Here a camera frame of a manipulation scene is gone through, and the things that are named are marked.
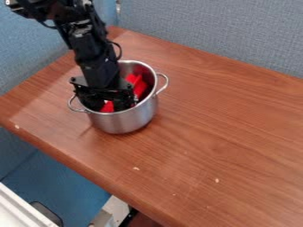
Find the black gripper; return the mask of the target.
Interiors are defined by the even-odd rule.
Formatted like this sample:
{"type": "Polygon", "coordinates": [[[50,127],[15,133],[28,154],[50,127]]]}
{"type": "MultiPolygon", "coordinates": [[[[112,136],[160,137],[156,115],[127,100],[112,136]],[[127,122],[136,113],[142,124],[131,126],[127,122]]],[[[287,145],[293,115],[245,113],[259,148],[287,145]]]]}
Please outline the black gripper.
{"type": "Polygon", "coordinates": [[[119,56],[115,50],[75,50],[75,60],[82,76],[70,79],[75,94],[82,104],[99,112],[104,100],[114,100],[114,111],[124,111],[138,104],[134,97],[134,86],[120,77],[119,56]]]}

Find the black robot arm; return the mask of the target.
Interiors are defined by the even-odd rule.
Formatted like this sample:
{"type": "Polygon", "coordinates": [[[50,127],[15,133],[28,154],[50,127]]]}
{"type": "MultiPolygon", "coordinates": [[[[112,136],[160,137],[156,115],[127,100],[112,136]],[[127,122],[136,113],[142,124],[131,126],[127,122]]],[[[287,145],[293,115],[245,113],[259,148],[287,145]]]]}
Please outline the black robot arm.
{"type": "Polygon", "coordinates": [[[122,47],[108,39],[94,0],[6,0],[11,11],[39,24],[55,29],[68,48],[82,75],[70,79],[75,96],[92,111],[99,112],[107,103],[115,111],[132,108],[138,102],[134,86],[120,76],[122,47]]]}

